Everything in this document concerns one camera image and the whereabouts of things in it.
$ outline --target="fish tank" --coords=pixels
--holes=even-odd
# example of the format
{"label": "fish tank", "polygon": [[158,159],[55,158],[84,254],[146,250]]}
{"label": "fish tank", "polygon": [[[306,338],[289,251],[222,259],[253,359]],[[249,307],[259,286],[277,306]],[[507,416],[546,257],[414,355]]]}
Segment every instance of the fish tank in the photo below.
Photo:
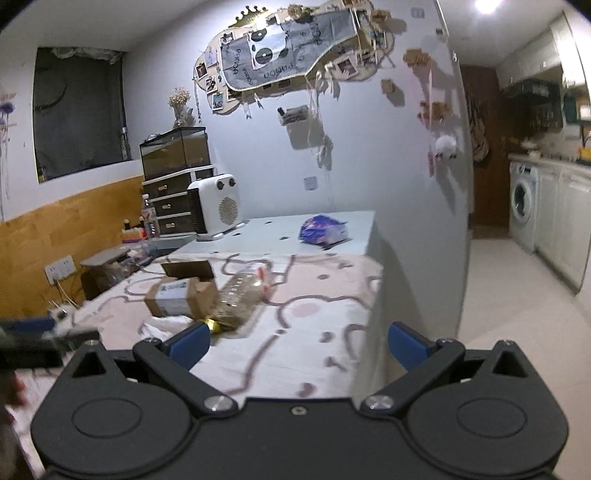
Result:
{"label": "fish tank", "polygon": [[146,180],[211,165],[205,127],[175,128],[142,143],[139,149]]}

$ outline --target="blue gripper pad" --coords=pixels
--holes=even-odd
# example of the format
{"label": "blue gripper pad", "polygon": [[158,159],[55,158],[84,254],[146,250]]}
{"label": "blue gripper pad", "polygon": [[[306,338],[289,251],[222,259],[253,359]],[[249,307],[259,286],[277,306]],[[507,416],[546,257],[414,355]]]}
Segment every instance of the blue gripper pad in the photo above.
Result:
{"label": "blue gripper pad", "polygon": [[42,333],[53,330],[56,326],[56,321],[50,316],[26,318],[13,321],[2,320],[0,327],[6,332],[11,333]]}
{"label": "blue gripper pad", "polygon": [[196,323],[163,343],[163,352],[173,362],[191,370],[209,350],[211,335],[204,323]]}
{"label": "blue gripper pad", "polygon": [[403,322],[394,322],[388,329],[388,348],[392,356],[410,371],[427,360],[437,347]]}

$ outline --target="power outlet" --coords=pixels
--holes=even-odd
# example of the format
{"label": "power outlet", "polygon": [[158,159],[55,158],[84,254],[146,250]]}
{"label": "power outlet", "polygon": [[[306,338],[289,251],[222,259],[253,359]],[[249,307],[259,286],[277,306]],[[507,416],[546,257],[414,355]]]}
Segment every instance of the power outlet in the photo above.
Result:
{"label": "power outlet", "polygon": [[45,275],[49,285],[54,285],[56,280],[63,280],[76,273],[76,266],[74,265],[74,259],[71,255],[60,258],[45,267]]}
{"label": "power outlet", "polygon": [[54,285],[56,283],[56,280],[60,280],[61,272],[57,266],[57,262],[54,262],[50,265],[46,265],[45,275],[47,277],[49,285]]}
{"label": "power outlet", "polygon": [[76,266],[74,265],[74,260],[72,258],[71,255],[68,255],[67,257],[64,258],[60,258],[57,261],[58,265],[59,265],[59,269],[61,272],[61,278],[67,278],[70,275],[73,275],[74,273],[76,273]]}

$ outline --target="white fan heater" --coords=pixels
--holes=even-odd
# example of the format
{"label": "white fan heater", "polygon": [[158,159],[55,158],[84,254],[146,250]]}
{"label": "white fan heater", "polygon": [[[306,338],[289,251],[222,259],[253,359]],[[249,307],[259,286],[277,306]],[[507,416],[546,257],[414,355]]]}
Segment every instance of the white fan heater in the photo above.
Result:
{"label": "white fan heater", "polygon": [[229,173],[194,181],[187,194],[199,239],[218,240],[244,225],[236,179]]}

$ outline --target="washing machine door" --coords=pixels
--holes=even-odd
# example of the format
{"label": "washing machine door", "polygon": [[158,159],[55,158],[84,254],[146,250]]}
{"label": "washing machine door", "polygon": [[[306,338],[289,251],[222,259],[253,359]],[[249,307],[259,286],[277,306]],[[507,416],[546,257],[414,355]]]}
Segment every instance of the washing machine door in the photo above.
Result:
{"label": "washing machine door", "polygon": [[511,188],[511,210],[513,218],[519,223],[530,219],[534,207],[534,195],[530,185],[524,180],[517,180]]}

